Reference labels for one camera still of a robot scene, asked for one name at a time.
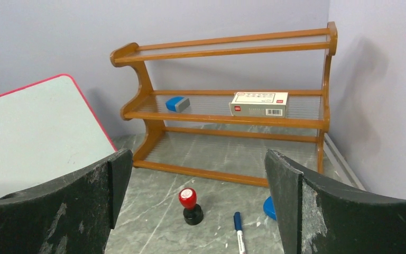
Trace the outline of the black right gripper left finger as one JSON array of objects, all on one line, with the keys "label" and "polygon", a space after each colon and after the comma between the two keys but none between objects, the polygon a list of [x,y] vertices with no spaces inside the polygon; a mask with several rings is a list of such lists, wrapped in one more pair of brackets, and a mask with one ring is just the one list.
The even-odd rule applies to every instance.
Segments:
[{"label": "black right gripper left finger", "polygon": [[130,181],[121,149],[89,166],[0,198],[0,253],[104,253]]}]

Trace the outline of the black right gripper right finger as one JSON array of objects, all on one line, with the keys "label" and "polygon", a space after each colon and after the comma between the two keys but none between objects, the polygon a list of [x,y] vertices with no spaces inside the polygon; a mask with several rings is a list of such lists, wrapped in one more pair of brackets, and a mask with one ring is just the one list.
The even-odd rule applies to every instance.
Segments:
[{"label": "black right gripper right finger", "polygon": [[285,253],[406,253],[406,199],[351,187],[268,150]]}]

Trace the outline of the white blue whiteboard marker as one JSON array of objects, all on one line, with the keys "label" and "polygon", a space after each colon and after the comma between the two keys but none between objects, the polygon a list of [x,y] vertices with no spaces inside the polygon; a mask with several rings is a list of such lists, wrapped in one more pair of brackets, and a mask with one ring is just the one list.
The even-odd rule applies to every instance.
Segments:
[{"label": "white blue whiteboard marker", "polygon": [[241,213],[235,212],[233,219],[234,219],[234,229],[237,234],[238,252],[239,252],[239,254],[246,254],[246,247],[245,247],[244,235],[243,235],[243,229],[242,229]]}]

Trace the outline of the pink-framed whiteboard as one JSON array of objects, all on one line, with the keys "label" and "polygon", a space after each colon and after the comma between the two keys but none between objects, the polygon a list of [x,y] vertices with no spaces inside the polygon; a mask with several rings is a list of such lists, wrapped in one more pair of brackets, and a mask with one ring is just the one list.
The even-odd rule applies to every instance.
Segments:
[{"label": "pink-framed whiteboard", "polygon": [[0,198],[74,172],[115,151],[70,75],[0,94]]}]

